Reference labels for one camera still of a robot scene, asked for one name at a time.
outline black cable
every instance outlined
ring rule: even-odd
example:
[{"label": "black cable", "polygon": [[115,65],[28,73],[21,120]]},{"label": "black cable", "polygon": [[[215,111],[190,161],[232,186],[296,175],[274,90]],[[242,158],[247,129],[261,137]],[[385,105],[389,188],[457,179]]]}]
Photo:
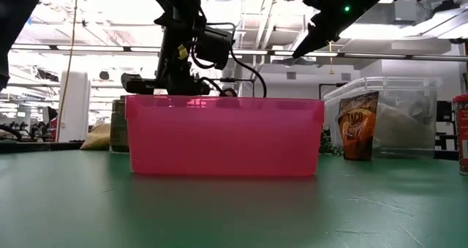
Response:
[{"label": "black cable", "polygon": [[204,65],[201,64],[201,62],[198,61],[197,57],[195,57],[195,51],[192,49],[192,60],[193,62],[200,68],[200,69],[211,69],[213,68],[216,64],[210,64],[210,65]]},{"label": "black cable", "polygon": [[204,80],[206,80],[207,82],[209,82],[212,86],[214,86],[214,88],[216,88],[216,90],[219,91],[219,94],[220,96],[222,97],[227,97],[227,94],[221,89],[221,87],[219,87],[219,85],[217,85],[214,80],[210,79],[210,78],[207,78],[207,77],[201,77],[199,80],[198,80],[198,83],[202,83]]},{"label": "black cable", "polygon": [[207,23],[206,25],[207,26],[221,26],[221,25],[232,26],[233,27],[233,37],[234,37],[234,34],[235,34],[235,28],[237,28],[237,26],[232,22]]},{"label": "black cable", "polygon": [[416,1],[416,2],[423,8],[423,10],[429,11],[429,12],[432,11],[432,10],[426,9],[426,8],[424,7],[424,5],[423,5],[420,1]]},{"label": "black cable", "polygon": [[248,69],[249,71],[251,71],[253,74],[255,74],[258,79],[260,80],[260,82],[262,83],[262,86],[263,86],[263,98],[266,98],[266,94],[267,94],[267,89],[266,89],[266,83],[265,83],[265,80],[263,80],[263,77],[262,75],[260,75],[260,73],[258,71],[256,71],[254,68],[250,67],[250,66],[247,66],[246,64],[240,62],[234,55],[234,50],[233,50],[233,47],[230,46],[230,49],[229,51],[231,52],[231,56],[233,57],[234,61],[237,62],[237,64],[241,65],[242,67]]}]

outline can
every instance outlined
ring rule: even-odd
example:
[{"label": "can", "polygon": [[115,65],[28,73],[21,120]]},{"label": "can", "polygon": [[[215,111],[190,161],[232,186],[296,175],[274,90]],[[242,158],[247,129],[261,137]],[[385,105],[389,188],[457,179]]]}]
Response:
[{"label": "can", "polygon": [[468,94],[453,98],[460,174],[468,176]]},{"label": "can", "polygon": [[127,153],[127,120],[125,120],[125,96],[114,100],[110,117],[110,151]]}]

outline pink plastic bin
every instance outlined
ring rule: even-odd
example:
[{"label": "pink plastic bin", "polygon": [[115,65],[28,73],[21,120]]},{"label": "pink plastic bin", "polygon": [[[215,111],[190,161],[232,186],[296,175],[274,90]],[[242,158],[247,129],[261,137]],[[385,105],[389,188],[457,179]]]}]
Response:
[{"label": "pink plastic bin", "polygon": [[311,176],[323,102],[314,99],[127,97],[136,173]]}]

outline taco chip bag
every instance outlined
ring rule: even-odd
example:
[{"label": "taco chip bag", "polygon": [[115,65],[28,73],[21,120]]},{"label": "taco chip bag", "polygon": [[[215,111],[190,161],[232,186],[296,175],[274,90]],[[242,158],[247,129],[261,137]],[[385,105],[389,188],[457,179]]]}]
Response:
[{"label": "taco chip bag", "polygon": [[338,125],[345,159],[372,159],[378,100],[379,92],[376,91],[339,101]]}]

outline cable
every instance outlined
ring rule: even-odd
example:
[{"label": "cable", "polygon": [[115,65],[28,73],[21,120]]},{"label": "cable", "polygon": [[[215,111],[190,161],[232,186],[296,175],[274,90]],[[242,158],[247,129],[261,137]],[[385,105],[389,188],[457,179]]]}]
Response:
[{"label": "cable", "polygon": [[204,65],[201,62],[198,61],[197,57],[195,57],[195,50],[192,48],[191,51],[192,54],[192,60],[193,62],[200,68],[200,69],[211,69],[213,68],[216,64],[210,64],[210,65]]},{"label": "cable", "polygon": [[206,24],[207,26],[221,26],[221,25],[230,25],[233,27],[233,37],[234,37],[234,34],[235,34],[235,28],[237,28],[237,26],[232,23],[232,22],[218,22],[218,23],[207,23]]},{"label": "cable", "polygon": [[77,10],[78,10],[78,0],[75,0],[75,8],[73,10],[72,47],[70,48],[70,57],[68,59],[67,76],[65,77],[64,96],[63,96],[63,98],[61,100],[60,110],[58,112],[56,142],[58,142],[59,138],[60,138],[61,116],[62,116],[62,113],[64,112],[65,98],[67,97],[68,80],[69,80],[69,77],[70,77],[70,69],[72,67],[73,47],[75,46],[75,27],[76,27],[76,12],[77,12]]},{"label": "cable", "polygon": [[227,94],[221,89],[221,87],[219,87],[219,85],[217,85],[214,80],[210,79],[210,78],[207,78],[207,77],[201,77],[199,80],[198,80],[198,83],[202,83],[204,80],[206,80],[207,82],[209,82],[212,86],[214,86],[214,88],[216,88],[216,90],[219,91],[219,94],[220,96],[222,97],[227,97]]},{"label": "cable", "polygon": [[426,7],[424,7],[424,5],[423,5],[423,4],[422,4],[420,1],[416,1],[416,2],[417,2],[417,3],[418,3],[418,4],[419,4],[419,5],[420,5],[420,6],[423,8],[423,10],[425,10],[425,11],[429,11],[429,12],[431,12],[431,11],[432,11],[432,10],[428,10],[428,9],[426,9]]},{"label": "cable", "polygon": [[262,87],[263,87],[263,98],[266,98],[266,94],[267,94],[267,89],[266,89],[266,83],[265,83],[265,80],[263,80],[263,77],[262,75],[260,75],[260,73],[258,71],[256,71],[254,68],[252,67],[249,67],[247,66],[246,64],[240,62],[234,55],[234,50],[233,50],[233,47],[230,46],[230,49],[229,51],[231,52],[231,56],[233,57],[234,61],[237,62],[237,64],[241,65],[242,67],[248,69],[249,71],[251,71],[253,74],[255,74],[258,79],[260,80],[260,82],[262,83]]}]

